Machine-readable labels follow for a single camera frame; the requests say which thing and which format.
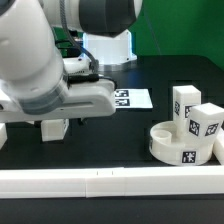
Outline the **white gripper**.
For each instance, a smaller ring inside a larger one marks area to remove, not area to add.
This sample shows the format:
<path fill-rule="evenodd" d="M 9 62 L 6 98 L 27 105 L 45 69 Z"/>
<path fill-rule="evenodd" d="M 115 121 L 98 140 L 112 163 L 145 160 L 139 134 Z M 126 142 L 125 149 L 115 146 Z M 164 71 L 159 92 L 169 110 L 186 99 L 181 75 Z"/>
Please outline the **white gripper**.
<path fill-rule="evenodd" d="M 0 90 L 0 122 L 13 123 L 54 119 L 72 119 L 110 116 L 115 111 L 115 84 L 100 79 L 97 82 L 73 84 L 62 105 L 53 111 L 37 115 L 24 113 Z"/>

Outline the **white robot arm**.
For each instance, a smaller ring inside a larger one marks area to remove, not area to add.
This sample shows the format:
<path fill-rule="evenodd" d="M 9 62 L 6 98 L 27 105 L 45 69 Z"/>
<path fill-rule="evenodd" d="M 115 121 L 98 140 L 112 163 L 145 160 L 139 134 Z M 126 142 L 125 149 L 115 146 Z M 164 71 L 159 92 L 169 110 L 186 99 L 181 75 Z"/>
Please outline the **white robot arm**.
<path fill-rule="evenodd" d="M 0 122 L 110 116 L 143 0 L 0 0 Z"/>

